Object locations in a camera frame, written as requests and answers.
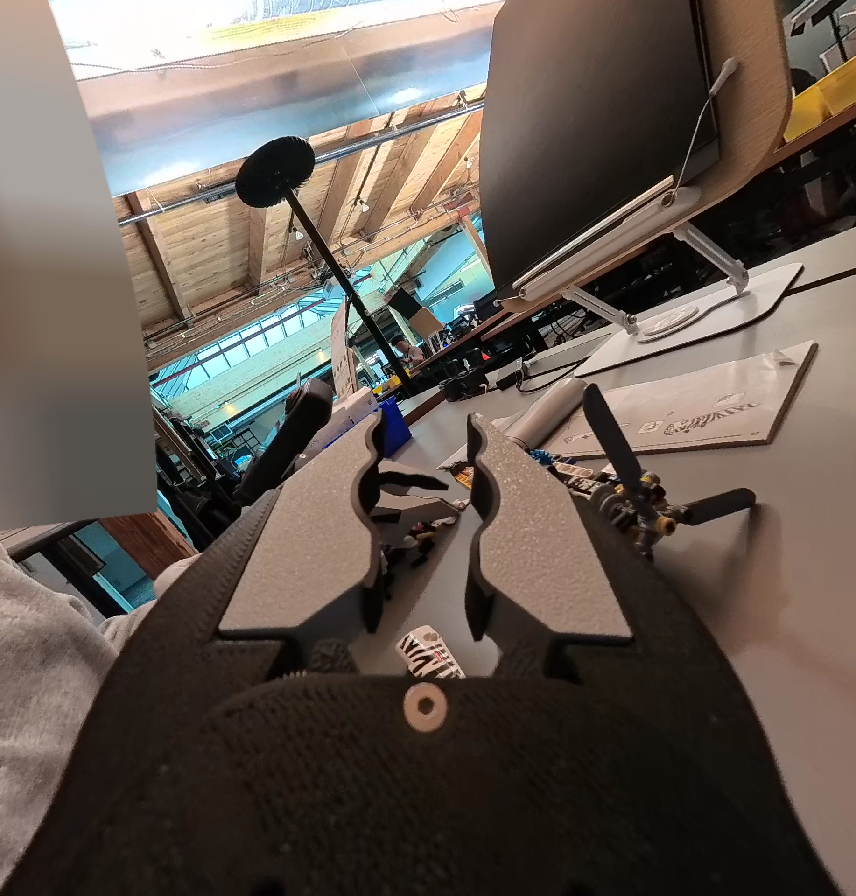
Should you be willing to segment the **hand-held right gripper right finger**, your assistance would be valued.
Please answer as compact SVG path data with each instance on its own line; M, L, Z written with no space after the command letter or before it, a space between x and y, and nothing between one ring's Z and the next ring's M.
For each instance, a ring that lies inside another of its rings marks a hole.
M467 419L470 504L465 613L474 641L628 644L631 627L568 489L478 413Z

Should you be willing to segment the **partly built lego model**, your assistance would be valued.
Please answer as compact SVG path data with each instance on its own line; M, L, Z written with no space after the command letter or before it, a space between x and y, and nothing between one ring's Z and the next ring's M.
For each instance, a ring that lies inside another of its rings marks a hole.
M567 458L541 447L569 411L589 405L586 417L610 462L609 473L583 473ZM688 504L672 504L657 474L643 468L618 424L613 410L596 385L571 378L550 395L532 405L501 433L534 457L574 497L590 505L632 543L647 560L654 548L680 525L698 526L752 509L757 496L748 488L736 488Z

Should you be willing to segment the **black pole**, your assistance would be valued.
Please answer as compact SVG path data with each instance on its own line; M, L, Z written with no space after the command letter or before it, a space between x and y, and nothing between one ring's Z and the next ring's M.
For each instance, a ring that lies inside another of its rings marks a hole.
M235 193L252 209L267 209L281 202L288 203L293 216L341 286L379 351L400 378L400 392L406 397L414 397L414 386L406 369L296 195L296 190L309 179L314 168L315 152L308 140L297 136L280 137L258 148L243 162L235 177Z

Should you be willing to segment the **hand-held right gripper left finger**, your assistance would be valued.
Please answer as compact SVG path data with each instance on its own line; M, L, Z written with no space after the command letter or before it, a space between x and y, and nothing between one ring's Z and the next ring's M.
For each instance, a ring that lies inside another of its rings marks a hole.
M220 621L221 636L349 644L377 631L385 599L370 513L384 432L377 411L280 488Z

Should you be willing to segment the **small black propped board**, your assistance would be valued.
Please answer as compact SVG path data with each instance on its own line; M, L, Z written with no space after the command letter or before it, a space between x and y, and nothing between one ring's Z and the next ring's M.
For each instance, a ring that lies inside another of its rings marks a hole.
M386 297L386 303L391 309L398 312L422 340L427 340L444 330L444 325L434 316L433 312L423 306L418 299L406 291L398 288Z

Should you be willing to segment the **yellow plastic bin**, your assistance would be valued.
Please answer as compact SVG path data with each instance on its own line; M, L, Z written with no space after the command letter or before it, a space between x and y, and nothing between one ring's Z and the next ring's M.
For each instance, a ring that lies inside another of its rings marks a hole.
M801 137L855 103L856 56L794 97L784 142Z

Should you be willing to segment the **propped board with printed sheet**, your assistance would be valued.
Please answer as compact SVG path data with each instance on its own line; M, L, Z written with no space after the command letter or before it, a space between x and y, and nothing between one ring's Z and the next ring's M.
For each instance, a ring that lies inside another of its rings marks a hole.
M334 392L344 401L359 389L355 372L355 357L347 344L349 299L345 298L334 313L330 328L330 357Z

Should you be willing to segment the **heap of mixed lego pieces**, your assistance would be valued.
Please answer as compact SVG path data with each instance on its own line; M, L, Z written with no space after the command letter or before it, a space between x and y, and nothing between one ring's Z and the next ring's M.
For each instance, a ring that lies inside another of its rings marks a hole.
M441 532L454 526L457 518L448 517L437 521L417 523L409 532L393 545L382 547L385 569L394 571L399 566L417 569L423 566L434 550Z

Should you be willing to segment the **black wood-edged board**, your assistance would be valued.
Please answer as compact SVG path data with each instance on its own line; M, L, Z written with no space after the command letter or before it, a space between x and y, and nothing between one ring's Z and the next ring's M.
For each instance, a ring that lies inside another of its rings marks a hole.
M495 16L479 190L498 297L603 218L678 179L711 84L738 62L701 124L682 186L690 218L769 161L791 85L777 2L505 2Z

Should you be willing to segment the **silver ceiling duct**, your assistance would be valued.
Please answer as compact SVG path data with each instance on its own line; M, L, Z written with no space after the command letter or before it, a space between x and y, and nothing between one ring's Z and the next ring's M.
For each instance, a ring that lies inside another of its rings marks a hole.
M490 1L52 1L79 80L187 66L275 43L432 17L459 25Z

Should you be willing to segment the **lego instruction booklet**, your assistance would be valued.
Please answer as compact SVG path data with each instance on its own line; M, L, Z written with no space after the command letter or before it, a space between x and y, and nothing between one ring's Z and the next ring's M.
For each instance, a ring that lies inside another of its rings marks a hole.
M611 389L603 397L637 455L769 444L818 348L817 342L802 342L684 375ZM523 422L539 420L545 397L491 424L505 436L518 437L528 451L541 449L576 460L604 456L576 388L559 382L552 391L552 421L540 427L541 439L528 442L521 431Z

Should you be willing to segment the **wooden post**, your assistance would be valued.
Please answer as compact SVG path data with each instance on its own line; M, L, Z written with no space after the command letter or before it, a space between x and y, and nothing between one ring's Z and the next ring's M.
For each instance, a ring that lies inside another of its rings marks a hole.
M105 531L145 570L166 566L197 553L179 528L160 510L99 519Z

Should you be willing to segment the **zebra striped lego panel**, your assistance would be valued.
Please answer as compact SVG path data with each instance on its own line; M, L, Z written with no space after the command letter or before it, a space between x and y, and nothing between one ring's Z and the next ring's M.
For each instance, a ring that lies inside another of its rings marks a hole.
M439 631L430 624L404 634L396 644L396 651L412 678L442 680L466 677Z

